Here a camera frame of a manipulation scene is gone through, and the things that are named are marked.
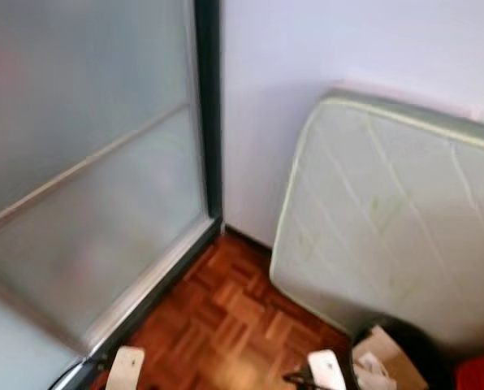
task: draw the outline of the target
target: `wooden floor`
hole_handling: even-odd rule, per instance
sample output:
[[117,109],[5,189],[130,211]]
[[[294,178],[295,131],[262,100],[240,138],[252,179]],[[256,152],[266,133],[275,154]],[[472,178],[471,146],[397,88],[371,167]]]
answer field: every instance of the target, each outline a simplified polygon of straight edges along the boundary
[[[307,353],[345,359],[348,339],[269,281],[269,255],[219,237],[148,317],[130,345],[145,350],[139,390],[285,389]],[[103,373],[94,383],[106,382]]]

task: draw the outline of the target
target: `baseboard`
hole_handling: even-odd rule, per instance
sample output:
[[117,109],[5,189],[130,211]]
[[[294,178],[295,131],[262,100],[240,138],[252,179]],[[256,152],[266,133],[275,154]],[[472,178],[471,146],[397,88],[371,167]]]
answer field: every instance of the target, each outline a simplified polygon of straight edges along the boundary
[[270,248],[267,245],[262,244],[261,242],[258,242],[251,238],[250,236],[244,234],[243,232],[236,230],[234,227],[226,225],[226,233],[231,234],[232,236],[235,236],[245,242],[246,245],[253,247],[255,250],[258,252],[262,252],[263,254],[266,254],[271,257],[271,254],[273,253],[273,249]]
[[[213,242],[220,233],[221,220],[216,219],[202,237],[189,249],[179,262],[162,278],[161,282],[153,288],[146,298],[132,311],[132,313],[119,325],[112,335],[102,344],[94,357],[103,355],[114,356],[118,348],[126,343],[139,326],[147,319],[153,309],[159,305],[169,291],[182,279],[188,268],[200,257],[202,252]],[[97,378],[99,371],[96,367],[83,367],[64,390],[87,389]]]

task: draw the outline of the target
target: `white wall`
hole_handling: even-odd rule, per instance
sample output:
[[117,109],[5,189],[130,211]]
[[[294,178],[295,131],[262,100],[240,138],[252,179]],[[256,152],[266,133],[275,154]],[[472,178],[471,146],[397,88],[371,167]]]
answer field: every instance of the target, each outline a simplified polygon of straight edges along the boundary
[[484,121],[484,0],[223,7],[225,219],[258,241],[274,242],[297,134],[334,81],[380,85]]
[[0,303],[0,389],[48,388],[75,358]]

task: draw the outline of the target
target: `white mattress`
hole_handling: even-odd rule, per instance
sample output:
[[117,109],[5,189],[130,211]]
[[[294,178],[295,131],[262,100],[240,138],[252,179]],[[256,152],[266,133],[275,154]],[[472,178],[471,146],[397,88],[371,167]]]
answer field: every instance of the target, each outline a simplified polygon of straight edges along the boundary
[[346,332],[393,314],[484,350],[484,125],[335,91],[298,140],[270,268]]

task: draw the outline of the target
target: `sliding door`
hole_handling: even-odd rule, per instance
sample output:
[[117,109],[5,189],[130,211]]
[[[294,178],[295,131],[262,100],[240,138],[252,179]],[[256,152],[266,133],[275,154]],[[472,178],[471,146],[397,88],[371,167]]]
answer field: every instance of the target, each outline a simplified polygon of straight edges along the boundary
[[178,0],[0,0],[0,284],[89,348],[208,223],[192,31]]

